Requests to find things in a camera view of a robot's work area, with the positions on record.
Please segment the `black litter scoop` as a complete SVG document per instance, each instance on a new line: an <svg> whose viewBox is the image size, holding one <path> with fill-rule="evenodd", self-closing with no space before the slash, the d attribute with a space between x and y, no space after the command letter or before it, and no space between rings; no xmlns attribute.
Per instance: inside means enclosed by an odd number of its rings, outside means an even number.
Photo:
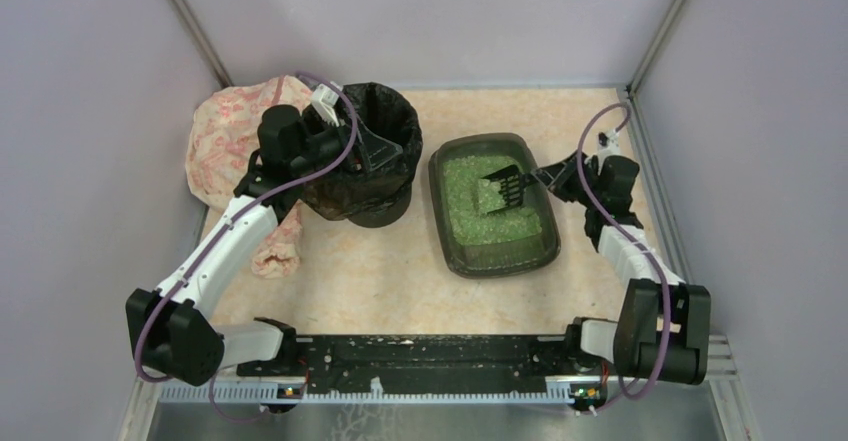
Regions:
<svg viewBox="0 0 848 441"><path fill-rule="evenodd" d="M515 164L483 176L477 185L478 210L495 215L521 208L527 189L535 183L531 173L522 172Z"/></svg>

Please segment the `black bag lined bin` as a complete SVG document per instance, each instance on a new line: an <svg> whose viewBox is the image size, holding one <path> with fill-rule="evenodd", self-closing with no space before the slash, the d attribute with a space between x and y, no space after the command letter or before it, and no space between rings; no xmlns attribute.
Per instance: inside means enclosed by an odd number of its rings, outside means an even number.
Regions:
<svg viewBox="0 0 848 441"><path fill-rule="evenodd" d="M398 91L375 82L343 87L358 116L351 158L305 184L302 201L328 221L364 228L403 216L423 149L418 113Z"/></svg>

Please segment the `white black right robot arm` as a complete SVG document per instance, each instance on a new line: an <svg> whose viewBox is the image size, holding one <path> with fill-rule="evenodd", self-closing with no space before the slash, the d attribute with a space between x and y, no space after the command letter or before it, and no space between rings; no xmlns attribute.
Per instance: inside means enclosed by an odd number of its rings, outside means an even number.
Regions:
<svg viewBox="0 0 848 441"><path fill-rule="evenodd" d="M586 236L626 288L617 320L578 318L567 333L578 352L610 362L624 377L698 385L707 373L711 296L686 284L649 246L631 210L639 171L621 155L571 155L530 176L556 198L585 207Z"/></svg>

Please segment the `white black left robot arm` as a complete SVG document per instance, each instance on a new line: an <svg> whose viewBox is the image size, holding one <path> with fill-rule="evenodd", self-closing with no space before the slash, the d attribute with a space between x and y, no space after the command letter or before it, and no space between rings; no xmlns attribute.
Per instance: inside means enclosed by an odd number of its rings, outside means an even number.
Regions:
<svg viewBox="0 0 848 441"><path fill-rule="evenodd" d="M304 184L337 169L370 175L403 153L355 112L339 120L333 108L321 131L312 131L296 107L272 106L257 136L259 147L213 230L156 289L137 289L126 301L133 361L145 381L201 386L222 368L293 354L291 328L284 323L260 318L211 325L221 296L301 198Z"/></svg>

